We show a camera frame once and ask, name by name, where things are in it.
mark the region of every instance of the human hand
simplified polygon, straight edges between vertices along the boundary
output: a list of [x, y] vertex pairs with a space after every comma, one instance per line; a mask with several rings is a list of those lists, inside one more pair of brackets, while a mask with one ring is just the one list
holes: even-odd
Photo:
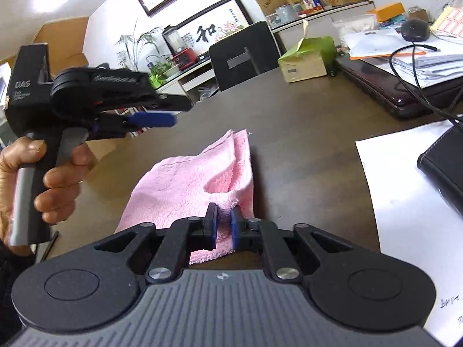
[[[45, 141], [32, 141], [27, 137], [17, 139], [0, 154], [0, 240], [14, 253], [29, 254], [29, 247], [10, 247], [8, 238], [12, 220], [16, 173], [23, 163], [38, 162], [47, 151]], [[42, 219], [56, 224], [68, 219], [76, 208], [79, 182], [84, 180], [97, 159], [86, 144], [76, 147], [70, 162], [49, 170], [43, 177], [48, 188], [34, 200], [35, 208], [42, 212]]]

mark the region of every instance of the towel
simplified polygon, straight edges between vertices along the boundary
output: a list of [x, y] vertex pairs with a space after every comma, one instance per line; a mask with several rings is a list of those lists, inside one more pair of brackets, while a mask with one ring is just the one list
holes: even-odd
[[219, 207], [217, 247], [192, 252], [190, 263], [233, 251], [230, 210], [239, 205], [253, 218], [253, 181], [248, 133], [229, 130], [197, 156], [165, 159], [153, 166], [134, 188], [116, 232], [142, 222], [168, 228], [181, 218], [203, 217], [210, 202]]

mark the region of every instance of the gray ribbed surface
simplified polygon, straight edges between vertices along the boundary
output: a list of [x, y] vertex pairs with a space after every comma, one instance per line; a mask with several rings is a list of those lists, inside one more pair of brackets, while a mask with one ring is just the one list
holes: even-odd
[[13, 346], [439, 346], [421, 328], [390, 335], [343, 329], [315, 311], [297, 286], [274, 283], [261, 270], [229, 271], [225, 279], [222, 273], [186, 270], [174, 283], [149, 287], [130, 314], [105, 329], [69, 336], [27, 329]]

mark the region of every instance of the computer mouse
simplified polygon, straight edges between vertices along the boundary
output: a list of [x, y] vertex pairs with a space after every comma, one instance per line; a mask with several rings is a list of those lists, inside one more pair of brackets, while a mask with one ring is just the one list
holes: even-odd
[[416, 18], [404, 22], [401, 32], [406, 41], [425, 41], [431, 35], [429, 23]]

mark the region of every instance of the dark brown tabletop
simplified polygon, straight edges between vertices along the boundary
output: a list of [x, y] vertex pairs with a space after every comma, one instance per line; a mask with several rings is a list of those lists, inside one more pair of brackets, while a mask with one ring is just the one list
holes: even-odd
[[180, 113], [104, 157], [82, 184], [77, 210], [60, 224], [52, 256], [114, 232], [131, 190], [170, 156], [196, 155], [227, 130], [248, 130], [257, 217], [280, 228], [308, 222], [379, 249], [370, 193], [355, 141], [429, 123], [398, 121], [342, 74], [287, 84], [274, 69]]

